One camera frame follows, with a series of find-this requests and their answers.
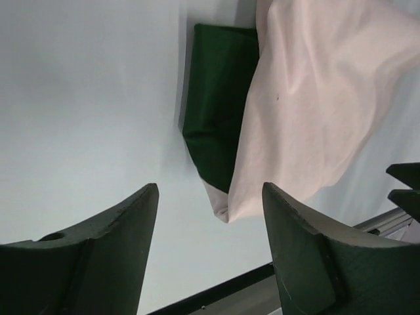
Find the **green object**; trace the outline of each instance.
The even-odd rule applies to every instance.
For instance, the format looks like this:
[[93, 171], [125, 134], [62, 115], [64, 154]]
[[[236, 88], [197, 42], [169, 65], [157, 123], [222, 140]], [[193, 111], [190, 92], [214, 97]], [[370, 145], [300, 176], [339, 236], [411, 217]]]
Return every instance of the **green object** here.
[[256, 30], [195, 26], [182, 133], [200, 177], [226, 193], [258, 59]]
[[274, 184], [262, 197], [283, 315], [420, 314], [420, 245], [341, 224]]
[[393, 164], [387, 173], [413, 190], [393, 190], [388, 199], [420, 222], [420, 163]]
[[158, 198], [149, 184], [39, 241], [0, 245], [0, 314], [135, 315]]

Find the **pink fabric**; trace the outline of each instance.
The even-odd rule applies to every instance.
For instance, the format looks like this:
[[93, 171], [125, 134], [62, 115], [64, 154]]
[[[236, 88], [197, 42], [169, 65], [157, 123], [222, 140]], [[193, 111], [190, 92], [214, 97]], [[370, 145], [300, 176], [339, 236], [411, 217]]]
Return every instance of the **pink fabric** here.
[[257, 30], [228, 222], [262, 215], [264, 182], [299, 201], [334, 185], [420, 62], [419, 21], [382, 0], [259, 0]]

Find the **black edge strip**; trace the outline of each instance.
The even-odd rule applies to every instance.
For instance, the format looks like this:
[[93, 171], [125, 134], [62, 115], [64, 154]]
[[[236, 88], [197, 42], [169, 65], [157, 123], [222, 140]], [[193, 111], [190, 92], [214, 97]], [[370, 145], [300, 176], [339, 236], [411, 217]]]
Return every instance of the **black edge strip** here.
[[202, 306], [213, 304], [273, 275], [274, 267], [272, 263], [266, 264], [208, 290], [192, 295], [185, 300], [161, 308], [149, 315], [188, 315], [201, 309]]

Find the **fabric fold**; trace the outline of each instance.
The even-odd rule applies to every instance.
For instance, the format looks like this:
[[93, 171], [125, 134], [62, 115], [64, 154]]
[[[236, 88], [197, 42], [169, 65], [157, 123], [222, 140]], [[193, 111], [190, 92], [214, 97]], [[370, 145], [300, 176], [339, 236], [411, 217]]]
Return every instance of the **fabric fold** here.
[[420, 62], [420, 23], [382, 0], [259, 0], [228, 222], [262, 215], [273, 182], [299, 201], [334, 185]]

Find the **white backdrop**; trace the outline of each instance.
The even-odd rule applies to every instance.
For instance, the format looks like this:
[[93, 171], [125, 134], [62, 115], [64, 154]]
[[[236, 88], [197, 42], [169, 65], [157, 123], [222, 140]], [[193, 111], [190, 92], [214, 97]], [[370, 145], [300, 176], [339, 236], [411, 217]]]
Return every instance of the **white backdrop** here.
[[[420, 15], [418, 0], [398, 5]], [[0, 2], [0, 242], [38, 239], [157, 182], [139, 314], [270, 261], [263, 218], [213, 217], [179, 126], [196, 22], [252, 26], [255, 0]], [[420, 161], [420, 71], [344, 178], [310, 203], [349, 224], [392, 205]]]

